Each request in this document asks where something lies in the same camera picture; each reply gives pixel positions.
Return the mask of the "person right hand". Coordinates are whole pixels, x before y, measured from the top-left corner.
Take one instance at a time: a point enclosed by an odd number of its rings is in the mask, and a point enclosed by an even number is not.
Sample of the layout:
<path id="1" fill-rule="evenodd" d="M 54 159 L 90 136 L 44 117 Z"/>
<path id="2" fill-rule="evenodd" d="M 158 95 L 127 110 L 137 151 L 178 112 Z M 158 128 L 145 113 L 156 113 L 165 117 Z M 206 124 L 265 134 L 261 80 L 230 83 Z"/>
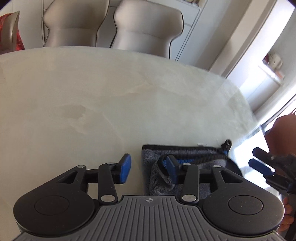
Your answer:
<path id="1" fill-rule="evenodd" d="M 281 195 L 280 198 L 285 208 L 285 214 L 277 233 L 284 237 L 290 226 L 295 221 L 295 195 L 290 195 L 287 197 Z"/>

